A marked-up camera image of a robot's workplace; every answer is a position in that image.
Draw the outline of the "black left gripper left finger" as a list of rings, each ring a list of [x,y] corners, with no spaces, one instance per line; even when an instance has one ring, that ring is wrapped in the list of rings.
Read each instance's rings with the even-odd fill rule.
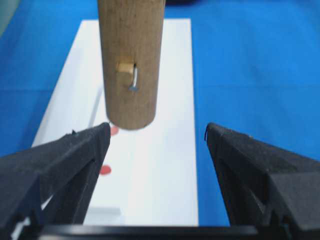
[[[82,224],[108,151],[104,122],[0,159],[0,237],[17,223]]]

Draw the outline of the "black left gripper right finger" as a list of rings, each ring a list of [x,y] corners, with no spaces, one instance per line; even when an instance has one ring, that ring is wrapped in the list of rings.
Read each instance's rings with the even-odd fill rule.
[[[209,123],[206,141],[230,226],[250,240],[320,237],[320,163]]]

